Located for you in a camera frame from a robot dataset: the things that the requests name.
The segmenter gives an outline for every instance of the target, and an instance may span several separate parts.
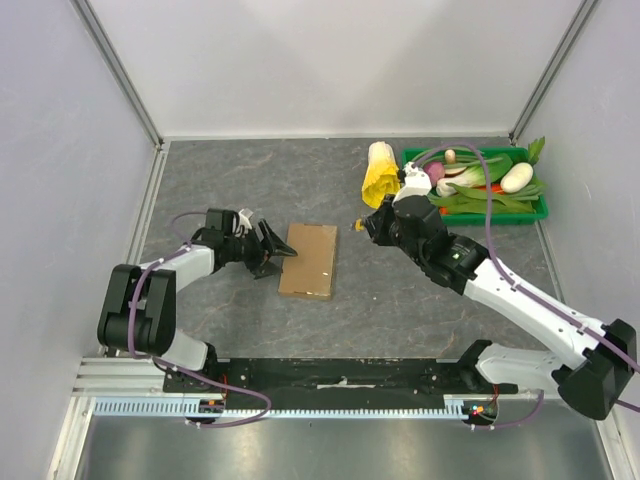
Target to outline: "silver metal surface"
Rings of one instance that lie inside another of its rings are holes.
[[[72,396],[166,397],[219,400],[219,393],[164,393],[164,372],[150,360],[132,358],[83,358]]]
[[[634,455],[634,452],[630,452],[625,448],[625,444],[620,436],[620,431],[618,430],[618,421],[619,416],[616,415],[616,411],[614,410],[606,420],[597,422],[598,432],[602,439],[602,445],[613,478],[615,478],[615,480],[635,480],[638,476],[634,470],[633,462],[629,458],[629,455]]]
[[[520,114],[520,117],[518,117],[518,120],[516,121],[516,124],[513,127],[513,130],[511,131],[511,137],[515,141],[517,141],[518,138],[520,138],[520,135],[522,134],[527,124],[531,120],[531,117],[533,116],[536,109],[538,108],[538,105],[544,98],[544,95],[547,93],[547,90],[549,89],[551,82],[553,81],[558,71],[562,67],[562,64],[567,58],[567,55],[571,50],[571,47],[573,46],[576,39],[578,38],[578,35],[586,25],[587,20],[589,20],[589,17],[593,13],[595,6],[598,4],[598,2],[599,0],[583,0],[580,6],[578,7],[578,10],[576,11],[575,15],[571,19],[571,22],[569,23],[567,30],[564,32],[564,35],[562,36],[560,43],[556,47],[556,50],[553,52],[553,55],[551,56],[549,63],[545,67],[544,72],[542,72],[542,76],[540,77],[540,80],[538,80],[538,83],[536,84],[533,92],[531,93],[531,96],[529,97],[529,100],[527,100],[527,103],[524,109],[522,110],[522,113]]]
[[[500,417],[532,405],[501,402]],[[429,420],[265,420],[208,431],[173,418],[94,417],[93,428],[91,480],[612,478],[595,423],[554,403],[526,426],[494,432]]]
[[[93,7],[91,6],[91,2],[89,0],[71,0],[71,3],[75,7],[80,19],[84,23],[87,31],[93,38],[98,50],[100,50],[100,54],[104,58],[104,61],[107,63],[109,70],[118,82],[118,85],[122,89],[122,93],[124,93],[125,97],[129,104],[133,107],[138,119],[142,123],[142,127],[144,128],[149,139],[156,145],[160,146],[162,144],[162,137],[158,132],[149,112],[145,108],[138,92],[136,91],[129,75],[127,74],[122,62],[118,58],[118,54],[116,53],[113,44],[109,40],[107,33],[105,32],[100,20],[96,16]]]
[[[94,400],[72,398],[51,459],[47,480],[74,478],[91,422]]]

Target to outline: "green tray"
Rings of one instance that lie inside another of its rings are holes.
[[[429,148],[408,148],[402,152],[402,166],[404,167],[415,156],[431,150]],[[527,161],[527,149],[522,147],[487,147],[481,148],[483,155],[490,157],[498,153],[506,153],[509,155],[513,163],[522,163]],[[535,210],[534,213],[497,213],[491,215],[492,225],[531,225],[536,220],[542,220],[549,216],[549,207],[544,200],[544,195],[540,195],[540,199],[532,203]],[[459,215],[442,215],[442,221],[445,225],[484,225],[486,215],[482,213],[461,213]]]

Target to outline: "aluminum frame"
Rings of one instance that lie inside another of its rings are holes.
[[[600,0],[582,0],[582,3],[578,7],[578,10],[571,19],[569,26],[562,35],[560,43],[553,52],[553,55],[551,55],[547,66],[542,72],[542,76],[538,80],[529,100],[527,100],[522,113],[520,113],[518,120],[516,120],[516,123],[509,134],[514,144],[518,141],[518,138],[520,138],[520,135],[522,135],[525,128],[527,128],[531,118],[542,103],[551,83],[558,75],[558,72],[567,59],[571,48],[578,39],[580,32],[582,32],[587,24],[587,21],[591,18],[591,14],[595,11],[595,7],[599,2]]]

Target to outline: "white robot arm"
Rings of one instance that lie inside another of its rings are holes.
[[[557,392],[580,413],[606,418],[633,370],[594,336],[586,335],[585,329],[634,361],[635,330],[622,320],[606,325],[571,309],[497,260],[500,271],[485,247],[447,231],[438,208],[427,200],[431,183],[422,169],[410,163],[399,176],[404,186],[398,194],[388,195],[375,213],[363,219],[373,242],[399,247],[433,282],[487,305],[549,348],[521,350],[478,341],[467,351],[475,352],[477,373],[493,384]]]
[[[251,225],[251,216],[247,209],[209,209],[205,226],[166,259],[116,266],[98,324],[99,342],[106,347],[131,350],[129,329],[133,328],[136,352],[207,374],[208,366],[216,364],[215,349],[176,328],[177,292],[229,262],[244,262],[258,279],[280,272],[269,261],[271,257],[297,255],[265,220],[258,222],[263,237],[260,240]],[[143,284],[136,297],[139,281]],[[130,322],[131,315],[135,315],[134,322]]]

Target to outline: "cardboard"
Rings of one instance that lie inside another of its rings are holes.
[[[289,225],[287,245],[298,252],[282,262],[278,293],[288,297],[330,300],[333,290],[338,227]]]

